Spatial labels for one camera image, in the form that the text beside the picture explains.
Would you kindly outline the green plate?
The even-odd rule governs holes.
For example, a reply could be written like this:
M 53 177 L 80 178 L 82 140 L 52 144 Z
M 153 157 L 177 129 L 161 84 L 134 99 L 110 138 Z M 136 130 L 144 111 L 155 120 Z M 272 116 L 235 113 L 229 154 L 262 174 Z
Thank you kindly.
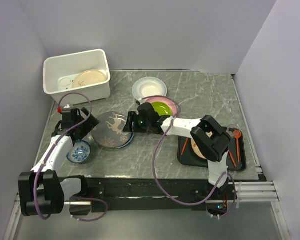
M 164 102 L 156 101 L 151 103 L 155 112 L 158 113 L 159 116 L 172 116 L 173 112 L 171 108 Z

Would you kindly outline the beige floral plate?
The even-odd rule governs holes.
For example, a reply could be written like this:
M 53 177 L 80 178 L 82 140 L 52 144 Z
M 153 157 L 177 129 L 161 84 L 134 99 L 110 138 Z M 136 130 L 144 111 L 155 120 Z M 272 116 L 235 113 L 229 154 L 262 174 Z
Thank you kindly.
M 73 88 L 103 83 L 107 80 L 106 75 L 99 70 L 87 70 L 79 74 L 72 83 Z

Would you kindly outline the grey deer plate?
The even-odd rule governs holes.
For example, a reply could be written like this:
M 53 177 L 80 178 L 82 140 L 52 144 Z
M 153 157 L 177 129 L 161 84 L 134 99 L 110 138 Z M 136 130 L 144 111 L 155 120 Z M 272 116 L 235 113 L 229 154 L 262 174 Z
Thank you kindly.
M 124 132 L 127 117 L 122 113 L 109 111 L 97 117 L 99 124 L 93 128 L 91 135 L 100 146 L 108 149 L 120 149 L 128 145 L 134 135 Z

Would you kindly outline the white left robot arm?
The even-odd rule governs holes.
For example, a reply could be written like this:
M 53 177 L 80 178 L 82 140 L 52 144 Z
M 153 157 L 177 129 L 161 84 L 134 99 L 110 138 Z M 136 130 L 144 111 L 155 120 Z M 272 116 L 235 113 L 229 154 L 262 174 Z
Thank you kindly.
M 87 108 L 64 107 L 62 119 L 55 126 L 50 145 L 41 160 L 28 172 L 18 177 L 20 208 L 23 216 L 47 219 L 59 214 L 65 201 L 74 197 L 85 200 L 90 193 L 83 175 L 60 179 L 58 173 L 68 153 L 99 124 Z

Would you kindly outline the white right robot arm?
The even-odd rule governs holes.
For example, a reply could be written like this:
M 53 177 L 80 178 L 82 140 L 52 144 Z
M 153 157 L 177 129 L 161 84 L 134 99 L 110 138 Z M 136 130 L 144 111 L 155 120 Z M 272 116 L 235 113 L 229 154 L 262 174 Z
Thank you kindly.
M 222 198 L 226 192 L 227 155 L 232 141 L 227 129 L 211 115 L 198 119 L 179 118 L 176 115 L 160 116 L 150 103 L 143 103 L 137 111 L 130 111 L 123 127 L 125 133 L 153 133 L 178 136 L 194 140 L 208 162 L 209 195 Z

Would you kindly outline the blue plastic plate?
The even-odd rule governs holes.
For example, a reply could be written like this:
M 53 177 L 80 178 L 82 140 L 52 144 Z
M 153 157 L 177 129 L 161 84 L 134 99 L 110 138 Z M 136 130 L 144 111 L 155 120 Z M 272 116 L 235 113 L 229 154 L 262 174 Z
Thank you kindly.
M 134 136 L 135 136 L 135 134 L 132 133 L 130 139 L 124 145 L 119 146 L 119 147 L 115 147 L 115 148 L 112 148 L 112 149 L 116 150 L 116 149 L 122 149 L 122 148 L 127 147 L 132 142 Z

